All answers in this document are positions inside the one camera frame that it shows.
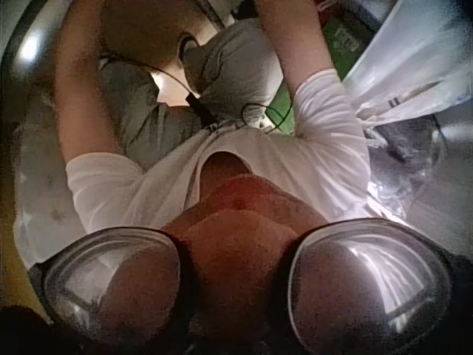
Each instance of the black frame glasses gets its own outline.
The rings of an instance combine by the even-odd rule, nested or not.
[[[336,238],[334,237],[336,233],[340,233],[341,230],[356,235],[359,231],[370,229],[386,229],[393,234],[405,234],[412,238],[411,243],[423,246],[423,248],[429,251],[430,257],[438,260],[438,265],[441,265],[442,268],[439,272],[444,273],[443,279],[448,280],[448,285],[441,289],[441,291],[445,292],[445,295],[437,296],[446,300],[446,307],[443,310],[443,314],[439,314],[435,319],[429,320],[432,324],[425,328],[421,334],[417,334],[416,337],[410,337],[407,341],[405,338],[400,338],[389,344],[381,342],[377,344],[378,347],[376,349],[371,349],[372,351],[365,349],[367,351],[365,353],[358,353],[356,351],[346,352],[346,349],[339,349],[337,351],[340,351],[342,354],[371,354],[374,350],[378,354],[404,354],[413,351],[423,352],[427,348],[432,350],[433,347],[435,348],[435,345],[433,345],[435,341],[427,342],[427,338],[443,339],[438,337],[438,334],[442,334],[448,327],[452,327],[453,320],[457,320],[460,313],[463,312],[464,316],[465,312],[467,315],[468,312],[473,312],[472,302],[468,301],[469,295],[473,299],[473,267],[468,260],[453,256],[431,240],[425,238],[422,234],[389,220],[367,218],[331,223],[304,233],[287,248],[279,262],[273,278],[270,301],[267,304],[267,318],[271,329],[268,343],[270,343],[272,349],[279,349],[277,353],[287,354],[289,352],[291,354],[314,355],[314,350],[310,350],[307,344],[301,341],[295,330],[293,319],[291,319],[292,311],[290,310],[289,302],[289,294],[292,287],[290,278],[294,273],[294,265],[297,261],[298,253],[300,254],[304,244],[307,244],[310,238],[313,239],[312,243],[333,240],[333,238]],[[56,312],[55,308],[50,305],[46,295],[45,279],[53,272],[56,265],[65,263],[68,257],[73,258],[75,252],[88,248],[94,243],[99,243],[105,234],[113,234],[116,231],[123,231],[127,235],[133,234],[133,232],[137,234],[144,232],[144,234],[149,233],[151,235],[156,233],[164,236],[174,244],[179,257],[179,289],[166,326],[160,331],[159,335],[139,348],[126,347],[125,345],[106,345],[97,340],[90,339],[81,332],[71,328]],[[153,243],[153,237],[141,236],[139,238]],[[80,349],[86,349],[86,352],[94,353],[97,351],[105,354],[186,354],[190,339],[189,323],[197,308],[197,295],[200,294],[200,285],[197,282],[194,265],[186,247],[176,240],[175,237],[163,231],[147,228],[120,227],[95,232],[73,243],[50,260],[34,265],[29,271],[29,276],[33,288],[53,321],[54,326],[64,337],[71,339],[72,342],[77,344]],[[333,349],[328,351],[327,354],[333,354]]]

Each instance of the shirt sleeve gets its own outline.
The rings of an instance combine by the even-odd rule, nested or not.
[[[325,70],[301,85],[294,98],[296,138],[312,152],[320,187],[351,216],[367,200],[370,156],[363,129],[355,117],[335,70]]]
[[[91,153],[66,166],[74,207],[87,233],[120,226],[144,173],[122,155]]]

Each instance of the nose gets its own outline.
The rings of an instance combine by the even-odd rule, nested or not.
[[[248,341],[264,331],[270,282],[294,231],[256,212],[223,210],[188,230],[207,337]]]

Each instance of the fabric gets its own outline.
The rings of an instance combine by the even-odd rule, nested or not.
[[[219,127],[201,130],[189,107],[158,104],[158,89],[142,69],[107,64],[103,91],[127,158],[80,156],[68,164],[67,178],[50,100],[42,92],[32,94],[16,164],[15,239],[27,268],[91,231],[160,228],[198,201],[200,170],[213,152],[234,153],[255,174],[330,220],[364,215],[366,144],[334,71],[301,86],[294,103],[300,118],[296,137],[289,137],[239,129],[244,105],[268,104],[282,80],[257,22],[241,21],[189,50],[184,65],[189,84],[200,91]],[[254,106],[244,113],[251,121],[262,109]]]
[[[87,232],[160,228],[198,202],[200,170],[216,152],[235,154],[258,176],[329,221],[365,216],[366,141],[335,70],[311,77],[294,99],[296,136],[249,127],[202,130],[149,171],[121,155],[92,153],[67,164],[74,205]]]

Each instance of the eyeglasses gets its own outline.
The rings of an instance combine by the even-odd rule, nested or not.
[[[273,278],[267,307],[273,342],[301,354],[409,349],[449,316],[453,260],[388,220],[309,231],[287,249]],[[30,279],[51,320],[78,344],[186,351],[200,285],[186,248],[165,232],[98,231],[34,266]]]

